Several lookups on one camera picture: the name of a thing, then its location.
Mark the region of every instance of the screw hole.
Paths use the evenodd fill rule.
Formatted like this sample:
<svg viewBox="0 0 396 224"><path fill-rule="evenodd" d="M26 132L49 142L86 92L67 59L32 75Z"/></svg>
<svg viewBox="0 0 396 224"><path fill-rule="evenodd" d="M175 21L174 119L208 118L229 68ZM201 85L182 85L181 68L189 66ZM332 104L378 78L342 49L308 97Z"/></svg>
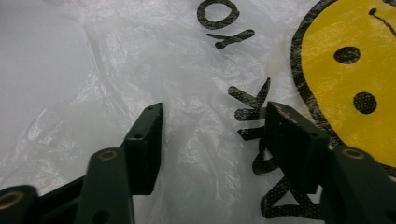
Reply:
<svg viewBox="0 0 396 224"><path fill-rule="evenodd" d="M118 156L118 153L113 150L104 151L98 155L101 161L110 161Z"/></svg>
<svg viewBox="0 0 396 224"><path fill-rule="evenodd" d="M111 215L109 212L102 210L97 212L92 219L93 224L105 224L107 223L111 218Z"/></svg>
<svg viewBox="0 0 396 224"><path fill-rule="evenodd" d="M19 203L23 197L24 193L16 190L0 196L0 210L9 208Z"/></svg>

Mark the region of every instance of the yellow smiley face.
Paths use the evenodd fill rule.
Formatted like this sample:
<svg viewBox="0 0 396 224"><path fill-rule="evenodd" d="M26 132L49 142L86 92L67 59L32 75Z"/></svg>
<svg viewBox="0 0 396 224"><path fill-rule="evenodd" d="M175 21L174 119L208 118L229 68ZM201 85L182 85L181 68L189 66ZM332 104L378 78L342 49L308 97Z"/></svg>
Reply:
<svg viewBox="0 0 396 224"><path fill-rule="evenodd" d="M396 167L396 0L325 0L293 38L299 93L332 142Z"/></svg>

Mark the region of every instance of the black plastic part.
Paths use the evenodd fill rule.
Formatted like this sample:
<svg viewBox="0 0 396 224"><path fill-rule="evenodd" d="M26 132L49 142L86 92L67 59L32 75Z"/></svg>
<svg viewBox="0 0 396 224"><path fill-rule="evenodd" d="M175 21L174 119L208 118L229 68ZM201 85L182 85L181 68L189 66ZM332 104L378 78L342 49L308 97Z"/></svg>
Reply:
<svg viewBox="0 0 396 224"><path fill-rule="evenodd" d="M125 136L128 173L133 195L149 195L154 190L161 165L163 105L147 107Z"/></svg>
<svg viewBox="0 0 396 224"><path fill-rule="evenodd" d="M0 191L0 223L36 224L37 192L32 186L17 186Z"/></svg>
<svg viewBox="0 0 396 224"><path fill-rule="evenodd" d="M67 185L40 197L40 224L73 223L84 178L80 177Z"/></svg>
<svg viewBox="0 0 396 224"><path fill-rule="evenodd" d="M75 224L134 223L124 150L108 148L91 156Z"/></svg>
<svg viewBox="0 0 396 224"><path fill-rule="evenodd" d="M373 157L353 147L336 147L331 168L346 208L344 224L396 223L396 184Z"/></svg>
<svg viewBox="0 0 396 224"><path fill-rule="evenodd" d="M294 188L316 193L321 161L330 153L329 136L290 106L269 102L264 140Z"/></svg>

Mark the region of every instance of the plastic bag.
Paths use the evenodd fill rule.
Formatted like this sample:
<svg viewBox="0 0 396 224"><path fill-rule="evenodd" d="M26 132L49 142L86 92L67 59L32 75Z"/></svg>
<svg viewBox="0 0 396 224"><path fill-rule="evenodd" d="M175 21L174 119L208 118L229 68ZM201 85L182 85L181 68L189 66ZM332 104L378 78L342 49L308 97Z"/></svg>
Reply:
<svg viewBox="0 0 396 224"><path fill-rule="evenodd" d="M118 146L144 107L163 102L162 167L153 194L134 197L137 223L322 223L262 216L264 195L287 183L279 169L253 173L264 120L249 114L276 101L311 118L290 49L318 1L203 2L45 1L80 27L91 69L73 100L26 129L0 164L0 186L46 193L84 175L93 152ZM298 205L280 196L273 206Z"/></svg>

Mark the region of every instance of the white surface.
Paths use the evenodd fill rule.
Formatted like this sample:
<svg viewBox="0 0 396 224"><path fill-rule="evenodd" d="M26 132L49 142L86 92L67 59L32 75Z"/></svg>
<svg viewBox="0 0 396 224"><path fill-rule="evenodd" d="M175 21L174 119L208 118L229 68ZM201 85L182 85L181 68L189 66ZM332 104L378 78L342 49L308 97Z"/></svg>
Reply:
<svg viewBox="0 0 396 224"><path fill-rule="evenodd" d="M162 168L153 195L136 197L138 223L321 223L262 217L281 173L253 174L258 142L236 131L261 123L236 121L247 107L227 94L255 95L271 77L268 100L304 111L290 40L316 1L233 2L238 20L209 31L200 1L2 1L0 187L45 193L83 175L94 151L118 146L144 107L163 102ZM206 36L246 29L255 36L224 50Z"/></svg>
<svg viewBox="0 0 396 224"><path fill-rule="evenodd" d="M0 158L41 111L74 98L90 69L76 20L40 1L0 2Z"/></svg>

